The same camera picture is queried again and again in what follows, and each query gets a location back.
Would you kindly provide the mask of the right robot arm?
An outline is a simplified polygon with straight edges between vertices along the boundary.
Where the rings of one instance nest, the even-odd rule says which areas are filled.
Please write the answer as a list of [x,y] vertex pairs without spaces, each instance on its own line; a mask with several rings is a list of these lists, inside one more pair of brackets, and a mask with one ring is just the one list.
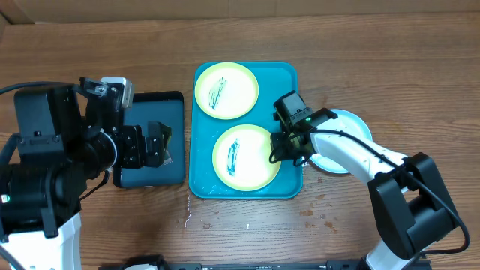
[[237,140],[235,127],[211,150],[191,149],[190,173],[206,179],[214,170],[232,189],[247,191],[252,180],[276,174],[283,162],[298,167],[314,155],[341,165],[364,182],[381,242],[358,264],[360,269],[406,269],[455,228],[464,230],[434,161],[407,157],[353,136],[338,115],[323,108],[278,109],[283,128],[269,139]]

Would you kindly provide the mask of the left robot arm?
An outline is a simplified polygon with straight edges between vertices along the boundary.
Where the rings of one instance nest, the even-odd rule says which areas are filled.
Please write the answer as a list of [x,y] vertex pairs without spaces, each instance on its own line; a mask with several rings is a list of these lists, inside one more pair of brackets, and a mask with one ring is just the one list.
[[13,269],[80,269],[81,202],[110,170],[160,167],[168,126],[126,126],[121,83],[14,86],[19,132],[1,150],[1,256]]

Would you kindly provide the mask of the light blue plate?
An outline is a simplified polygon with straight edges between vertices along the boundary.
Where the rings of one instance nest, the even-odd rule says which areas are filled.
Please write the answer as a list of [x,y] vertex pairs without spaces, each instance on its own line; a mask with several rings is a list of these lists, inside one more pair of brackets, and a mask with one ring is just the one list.
[[[337,114],[338,118],[353,133],[354,136],[363,137],[370,141],[373,140],[369,127],[356,114],[344,109],[331,109],[331,111]],[[340,164],[328,159],[327,157],[323,157],[320,154],[314,154],[310,158],[310,162],[327,173],[349,174],[349,172]]]

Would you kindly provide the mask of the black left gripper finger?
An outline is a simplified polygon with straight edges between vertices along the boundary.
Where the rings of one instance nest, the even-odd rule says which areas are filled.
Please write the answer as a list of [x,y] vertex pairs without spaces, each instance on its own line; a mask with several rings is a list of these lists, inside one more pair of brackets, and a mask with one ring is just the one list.
[[164,139],[161,137],[148,137],[145,140],[147,167],[160,167],[165,161]]
[[172,136],[172,128],[162,124],[158,121],[148,122],[148,138],[151,140],[156,139],[162,145],[167,145],[170,142]]

